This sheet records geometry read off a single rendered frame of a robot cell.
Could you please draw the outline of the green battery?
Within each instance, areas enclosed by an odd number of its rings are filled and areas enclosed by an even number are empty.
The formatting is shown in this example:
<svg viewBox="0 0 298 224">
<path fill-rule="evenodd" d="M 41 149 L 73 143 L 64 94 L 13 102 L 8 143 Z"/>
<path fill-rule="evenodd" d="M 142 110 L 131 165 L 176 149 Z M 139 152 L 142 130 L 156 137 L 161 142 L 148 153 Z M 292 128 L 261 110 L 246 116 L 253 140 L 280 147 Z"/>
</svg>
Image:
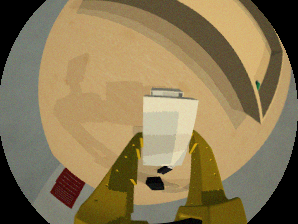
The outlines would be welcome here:
<svg viewBox="0 0 298 224">
<path fill-rule="evenodd" d="M 256 80 L 256 87 L 257 87 L 257 90 L 259 91 L 259 87 L 260 87 L 260 82 L 258 80 Z"/>
</svg>

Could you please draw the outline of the tan shallow tray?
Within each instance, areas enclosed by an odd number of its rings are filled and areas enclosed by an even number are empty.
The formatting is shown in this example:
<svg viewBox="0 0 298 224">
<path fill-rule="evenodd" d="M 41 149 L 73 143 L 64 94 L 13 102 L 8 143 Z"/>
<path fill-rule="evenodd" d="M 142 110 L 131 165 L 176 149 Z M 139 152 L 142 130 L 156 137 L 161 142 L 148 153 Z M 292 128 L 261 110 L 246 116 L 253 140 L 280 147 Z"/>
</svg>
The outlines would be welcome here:
<svg viewBox="0 0 298 224">
<path fill-rule="evenodd" d="M 262 124 L 278 90 L 284 52 L 275 29 L 251 0 L 101 1 L 145 10 L 190 36 L 223 71 L 244 112 Z"/>
</svg>

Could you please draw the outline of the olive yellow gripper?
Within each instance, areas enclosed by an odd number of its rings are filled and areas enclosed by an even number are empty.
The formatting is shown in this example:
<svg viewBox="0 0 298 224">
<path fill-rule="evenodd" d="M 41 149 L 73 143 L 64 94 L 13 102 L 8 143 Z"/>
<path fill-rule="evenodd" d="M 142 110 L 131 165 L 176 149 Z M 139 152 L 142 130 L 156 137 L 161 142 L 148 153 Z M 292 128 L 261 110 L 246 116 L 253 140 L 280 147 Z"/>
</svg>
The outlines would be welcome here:
<svg viewBox="0 0 298 224">
<path fill-rule="evenodd" d="M 148 224 L 131 220 L 141 147 L 144 147 L 143 132 L 138 132 L 80 206 L 74 224 Z M 189 154 L 191 175 L 187 202 L 179 206 L 174 222 L 159 224 L 247 224 L 241 199 L 226 198 L 212 148 L 195 130 Z"/>
</svg>

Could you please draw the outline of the black usb flash drive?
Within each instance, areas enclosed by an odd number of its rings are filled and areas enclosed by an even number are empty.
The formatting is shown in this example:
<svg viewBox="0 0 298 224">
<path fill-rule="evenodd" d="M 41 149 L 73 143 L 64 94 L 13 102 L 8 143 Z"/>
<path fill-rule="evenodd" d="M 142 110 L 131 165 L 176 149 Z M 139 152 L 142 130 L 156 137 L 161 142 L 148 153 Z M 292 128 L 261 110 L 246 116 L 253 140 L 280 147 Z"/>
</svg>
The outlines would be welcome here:
<svg viewBox="0 0 298 224">
<path fill-rule="evenodd" d="M 174 168 L 175 166 L 163 166 L 161 167 L 160 169 L 157 170 L 157 173 L 160 173 L 160 174 L 166 174 L 167 172 L 171 171 L 172 168 Z"/>
</svg>

